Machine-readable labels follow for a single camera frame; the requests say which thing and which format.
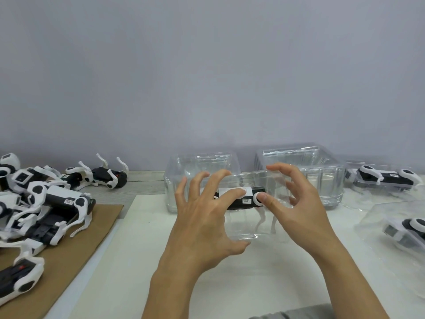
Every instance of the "clear plastic bin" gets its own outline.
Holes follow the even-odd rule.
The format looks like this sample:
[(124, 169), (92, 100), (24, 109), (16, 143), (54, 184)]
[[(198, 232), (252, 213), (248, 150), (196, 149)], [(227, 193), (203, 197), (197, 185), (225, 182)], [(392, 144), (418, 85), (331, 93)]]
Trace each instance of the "clear plastic bin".
[(234, 152), (205, 154), (179, 154), (172, 156), (164, 173), (164, 185), (167, 208), (170, 213), (177, 213), (174, 193), (182, 178), (189, 181), (201, 171), (214, 173), (220, 169), (230, 170), (232, 174), (240, 174), (241, 167)]
[(417, 219), (425, 224), (423, 200), (377, 204), (354, 231), (406, 287), (425, 298), (425, 225)]
[(317, 188), (325, 207), (332, 209), (341, 202), (344, 194), (345, 163), (326, 148), (318, 144), (306, 143), (257, 151), (256, 170), (264, 170), (266, 165), (275, 162), (296, 165)]
[[(392, 199), (394, 202), (412, 201), (418, 199), (425, 199), (425, 193), (423, 192), (424, 186), (420, 183), (415, 185), (408, 185), (403, 183), (385, 183), (376, 181), (365, 181), (359, 175), (358, 170), (362, 166), (370, 166), (378, 171), (396, 172), (399, 170), (409, 170), (409, 167), (401, 167), (385, 163), (377, 160), (375, 163), (370, 163), (368, 159), (349, 159), (346, 162), (347, 170), (345, 173), (344, 186), (348, 190), (355, 191), (358, 193), (352, 199), (343, 199), (343, 204), (349, 208), (355, 208), (360, 210), (370, 210), (374, 204), (387, 202), (388, 199)], [(398, 174), (394, 175), (395, 180), (399, 179)]]
[[(205, 187), (209, 178), (205, 178), (201, 183), (201, 191)], [(251, 190), (264, 189), (264, 191), (286, 207), (291, 207), (289, 202), (289, 192), (286, 188), (287, 177), (280, 172), (274, 171), (254, 171), (239, 175), (231, 175), (223, 178), (218, 191), (223, 192), (227, 188), (248, 187)], [(248, 189), (245, 199), (251, 200)], [(260, 236), (265, 239), (273, 239), (279, 242), (290, 240), (274, 215), (265, 207), (254, 207), (247, 209), (228, 210), (224, 223), (226, 234), (232, 239), (255, 239)]]

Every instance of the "person's left hand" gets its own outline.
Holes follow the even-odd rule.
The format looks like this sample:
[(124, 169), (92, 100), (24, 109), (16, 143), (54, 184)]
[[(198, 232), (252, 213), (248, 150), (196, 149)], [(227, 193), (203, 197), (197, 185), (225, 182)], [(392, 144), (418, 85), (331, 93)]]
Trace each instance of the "person's left hand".
[(246, 193), (242, 188), (231, 189), (214, 199), (218, 184), (231, 175), (228, 170), (214, 173), (200, 194), (200, 185), (209, 172), (200, 172), (191, 181), (188, 200), (184, 198), (184, 177), (176, 190), (177, 220), (171, 230), (158, 270), (171, 275), (191, 273), (195, 279), (217, 266), (228, 256), (241, 254), (248, 241), (232, 241), (224, 230), (224, 214), (237, 198)]

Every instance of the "hand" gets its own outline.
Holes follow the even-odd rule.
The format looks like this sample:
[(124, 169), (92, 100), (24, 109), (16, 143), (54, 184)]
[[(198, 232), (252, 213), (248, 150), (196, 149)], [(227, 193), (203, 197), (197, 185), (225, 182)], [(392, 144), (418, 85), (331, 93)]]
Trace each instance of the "hand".
[(342, 247), (316, 188), (301, 171), (281, 162), (268, 165), (267, 169), (280, 171), (292, 179), (286, 186), (294, 196), (290, 197), (294, 208), (283, 206), (269, 194), (258, 194), (258, 200), (276, 216), (292, 240), (313, 257), (324, 257), (336, 247)]
[(176, 190), (177, 219), (171, 230), (158, 269), (178, 275), (191, 273), (195, 279), (217, 266), (230, 255), (241, 254), (247, 241), (232, 241), (224, 230), (224, 214), (228, 207), (246, 191), (231, 189), (218, 199), (214, 194), (220, 181), (230, 176), (228, 170), (214, 173), (200, 194), (200, 185), (209, 172), (200, 172), (190, 182), (188, 200), (184, 198), (184, 177)]

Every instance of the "plastic blister packaging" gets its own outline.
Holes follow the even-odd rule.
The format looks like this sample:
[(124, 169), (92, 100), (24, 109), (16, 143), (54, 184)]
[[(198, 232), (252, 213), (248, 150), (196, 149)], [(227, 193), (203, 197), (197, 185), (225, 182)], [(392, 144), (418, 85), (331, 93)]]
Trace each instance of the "plastic blister packaging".
[(218, 152), (205, 154), (178, 154), (172, 156), (164, 173), (164, 185), (167, 209), (170, 213), (177, 213), (174, 193), (183, 177), (190, 180), (201, 171), (211, 174), (220, 169), (227, 169), (232, 174), (240, 174), (241, 167), (234, 152)]
[(316, 187), (325, 207), (335, 208), (341, 202), (345, 163), (323, 146), (314, 143), (289, 144), (278, 149), (257, 151), (257, 170), (264, 170), (266, 165), (275, 162), (296, 165)]
[[(208, 179), (205, 178), (202, 181), (201, 191)], [(290, 208), (289, 192), (285, 184), (286, 179), (287, 177), (280, 172), (273, 171), (254, 171), (223, 178), (218, 187), (218, 196), (229, 188), (244, 187), (247, 189), (245, 197), (238, 199), (234, 203), (235, 206), (243, 206), (243, 200), (245, 200), (246, 209), (226, 211), (224, 226), (227, 236), (232, 239), (265, 237), (279, 242), (289, 241), (288, 234), (267, 208), (264, 206), (252, 207), (255, 205), (253, 193), (265, 191), (284, 206)]]
[(385, 162), (368, 163), (365, 159), (347, 162), (346, 188), (359, 195), (343, 199), (349, 208), (370, 210), (374, 204), (425, 199), (422, 179), (409, 167)]
[(425, 201), (377, 204), (354, 230), (406, 287), (425, 298)]

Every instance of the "person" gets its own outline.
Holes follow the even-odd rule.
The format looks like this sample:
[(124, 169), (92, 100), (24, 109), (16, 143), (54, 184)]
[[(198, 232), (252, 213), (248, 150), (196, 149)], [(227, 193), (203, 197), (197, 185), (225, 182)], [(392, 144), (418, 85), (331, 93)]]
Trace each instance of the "person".
[[(290, 198), (293, 208), (284, 207), (266, 193), (259, 194), (258, 200), (276, 216), (291, 239), (316, 261), (332, 306), (316, 306), (261, 318), (389, 318), (336, 236), (313, 185), (295, 166), (276, 163), (267, 169), (280, 171), (291, 178), (286, 186), (294, 196)], [(188, 318), (190, 297), (199, 276), (226, 257), (243, 253), (248, 247), (249, 241), (232, 241), (224, 230), (227, 208), (245, 190), (231, 189), (214, 199), (218, 184), (230, 174), (230, 171), (220, 170), (211, 175), (201, 194), (201, 181), (210, 174), (197, 174), (190, 181), (187, 201), (184, 198), (187, 179), (181, 181), (176, 190), (177, 219), (158, 268), (152, 275), (142, 319)]]

